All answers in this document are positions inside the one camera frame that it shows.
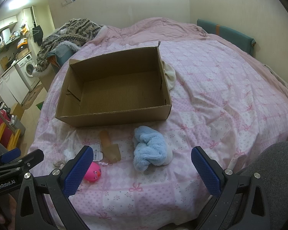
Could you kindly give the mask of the pink patterned quilt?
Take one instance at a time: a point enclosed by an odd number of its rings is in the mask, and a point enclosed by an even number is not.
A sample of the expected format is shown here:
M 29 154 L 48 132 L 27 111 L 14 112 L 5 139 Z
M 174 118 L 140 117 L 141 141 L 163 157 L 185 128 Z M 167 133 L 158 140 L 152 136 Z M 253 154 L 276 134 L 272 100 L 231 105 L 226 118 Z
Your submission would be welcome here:
M 108 127 L 121 160 L 102 166 L 99 181 L 82 182 L 70 197 L 90 229 L 158 229 L 191 221 L 209 197 L 191 162 L 194 146 L 238 171 L 288 140 L 288 88 L 258 60 L 194 24 L 151 18 L 124 29 L 109 26 L 73 58 L 145 46 L 159 46 L 176 72 L 168 119 L 149 123 L 163 134 L 173 159 L 137 172 L 135 126 Z

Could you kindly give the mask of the teal headboard cushion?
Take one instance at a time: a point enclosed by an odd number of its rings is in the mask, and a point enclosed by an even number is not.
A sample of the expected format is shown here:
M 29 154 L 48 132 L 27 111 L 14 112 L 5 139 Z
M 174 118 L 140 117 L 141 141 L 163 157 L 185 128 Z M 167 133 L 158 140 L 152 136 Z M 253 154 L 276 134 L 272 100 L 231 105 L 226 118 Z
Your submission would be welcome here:
M 236 45 L 249 55 L 254 56 L 254 47 L 256 45 L 256 41 L 254 38 L 251 38 L 250 36 L 247 36 L 229 27 L 202 19 L 197 20 L 197 26 L 200 26 L 209 34 L 215 34 L 220 36 L 221 38 Z

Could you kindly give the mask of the red suitcase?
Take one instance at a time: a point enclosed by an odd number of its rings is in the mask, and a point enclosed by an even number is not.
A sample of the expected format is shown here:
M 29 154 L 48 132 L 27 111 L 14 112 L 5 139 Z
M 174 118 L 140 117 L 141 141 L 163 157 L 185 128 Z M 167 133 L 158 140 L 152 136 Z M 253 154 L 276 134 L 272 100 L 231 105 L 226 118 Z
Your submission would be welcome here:
M 17 148 L 17 142 L 21 134 L 20 129 L 13 131 L 10 128 L 10 122 L 5 116 L 6 113 L 0 112 L 0 143 L 8 150 L 11 151 Z

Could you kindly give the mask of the light blue fluffy sock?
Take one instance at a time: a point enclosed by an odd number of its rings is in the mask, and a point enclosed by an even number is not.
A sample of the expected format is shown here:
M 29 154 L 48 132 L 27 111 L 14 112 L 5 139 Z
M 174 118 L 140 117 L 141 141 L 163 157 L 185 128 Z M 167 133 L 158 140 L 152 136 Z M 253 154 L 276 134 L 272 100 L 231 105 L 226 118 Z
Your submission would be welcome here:
M 139 172 L 147 170 L 150 165 L 168 165 L 173 159 L 172 148 L 167 145 L 164 136 L 148 126 L 135 128 L 132 142 L 133 164 Z

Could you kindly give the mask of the brown cardboard box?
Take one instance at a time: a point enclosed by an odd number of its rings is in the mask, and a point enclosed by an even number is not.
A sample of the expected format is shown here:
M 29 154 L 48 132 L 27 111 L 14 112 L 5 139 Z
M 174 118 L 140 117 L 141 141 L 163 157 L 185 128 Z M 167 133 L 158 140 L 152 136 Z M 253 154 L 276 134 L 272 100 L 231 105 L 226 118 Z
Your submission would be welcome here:
M 165 121 L 172 102 L 159 46 L 69 61 L 56 119 L 75 128 Z

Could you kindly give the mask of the patterned knit blanket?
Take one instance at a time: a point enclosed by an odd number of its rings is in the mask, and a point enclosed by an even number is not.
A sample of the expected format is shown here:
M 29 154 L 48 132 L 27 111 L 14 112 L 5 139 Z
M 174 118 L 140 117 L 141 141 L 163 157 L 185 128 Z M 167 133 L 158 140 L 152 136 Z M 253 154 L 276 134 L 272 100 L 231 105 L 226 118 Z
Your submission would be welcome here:
M 51 33 L 40 46 L 36 57 L 36 67 L 33 76 L 43 77 L 49 72 L 48 56 L 60 45 L 65 45 L 74 51 L 79 51 L 87 42 L 93 40 L 104 28 L 89 19 L 71 19 L 62 27 Z

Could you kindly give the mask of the pink rubber duck toy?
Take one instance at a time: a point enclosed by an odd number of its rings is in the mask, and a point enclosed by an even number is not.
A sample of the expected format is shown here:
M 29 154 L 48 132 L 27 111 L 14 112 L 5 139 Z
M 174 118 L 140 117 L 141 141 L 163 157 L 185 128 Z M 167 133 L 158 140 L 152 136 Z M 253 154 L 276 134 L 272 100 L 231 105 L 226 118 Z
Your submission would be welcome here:
M 97 163 L 92 162 L 84 176 L 84 179 L 88 182 L 96 182 L 100 178 L 101 178 L 101 168 Z

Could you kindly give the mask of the cream white cloth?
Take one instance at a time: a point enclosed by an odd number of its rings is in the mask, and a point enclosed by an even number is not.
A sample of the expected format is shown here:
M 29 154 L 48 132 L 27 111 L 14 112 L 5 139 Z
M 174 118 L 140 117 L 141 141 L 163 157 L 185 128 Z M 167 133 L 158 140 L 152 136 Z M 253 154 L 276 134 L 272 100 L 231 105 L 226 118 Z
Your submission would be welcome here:
M 174 68 L 167 62 L 162 61 L 162 65 L 166 77 L 168 90 L 172 90 L 175 87 L 176 83 L 176 72 Z

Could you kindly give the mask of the teal pillow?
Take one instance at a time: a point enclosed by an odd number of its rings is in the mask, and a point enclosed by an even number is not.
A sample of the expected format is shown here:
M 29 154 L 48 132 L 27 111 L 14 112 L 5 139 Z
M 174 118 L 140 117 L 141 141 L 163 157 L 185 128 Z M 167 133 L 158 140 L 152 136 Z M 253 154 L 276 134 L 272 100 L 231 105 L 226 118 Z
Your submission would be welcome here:
M 55 73 L 57 73 L 72 55 L 80 50 L 76 44 L 63 41 L 55 49 L 47 53 L 47 61 L 51 64 Z

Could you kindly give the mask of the white washing machine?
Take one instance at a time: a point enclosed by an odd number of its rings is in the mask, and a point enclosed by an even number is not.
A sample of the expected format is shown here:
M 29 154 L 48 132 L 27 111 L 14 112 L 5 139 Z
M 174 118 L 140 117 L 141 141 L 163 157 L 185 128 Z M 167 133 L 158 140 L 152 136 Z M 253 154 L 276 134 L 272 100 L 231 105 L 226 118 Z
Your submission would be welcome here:
M 19 60 L 15 67 L 24 81 L 25 85 L 32 91 L 38 84 L 39 78 L 33 76 L 33 71 L 35 70 L 35 61 L 30 53 L 25 55 L 21 60 Z

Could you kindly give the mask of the white kitchen cabinet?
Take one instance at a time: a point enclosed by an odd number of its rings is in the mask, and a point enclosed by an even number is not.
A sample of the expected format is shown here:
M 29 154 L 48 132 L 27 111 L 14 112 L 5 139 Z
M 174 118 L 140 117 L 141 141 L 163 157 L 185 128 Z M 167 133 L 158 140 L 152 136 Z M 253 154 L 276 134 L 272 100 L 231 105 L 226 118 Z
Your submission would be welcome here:
M 28 93 L 29 89 L 16 67 L 11 67 L 0 77 L 0 98 L 8 107 L 22 104 Z

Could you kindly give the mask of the grey lace scrunchie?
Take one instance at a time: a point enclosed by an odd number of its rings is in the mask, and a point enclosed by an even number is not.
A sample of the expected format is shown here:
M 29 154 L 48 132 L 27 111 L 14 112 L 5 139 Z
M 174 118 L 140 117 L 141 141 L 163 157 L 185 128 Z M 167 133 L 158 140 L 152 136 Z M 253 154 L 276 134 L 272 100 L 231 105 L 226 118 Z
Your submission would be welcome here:
M 53 162 L 53 166 L 56 169 L 62 169 L 66 165 L 67 161 L 65 158 L 59 158 Z

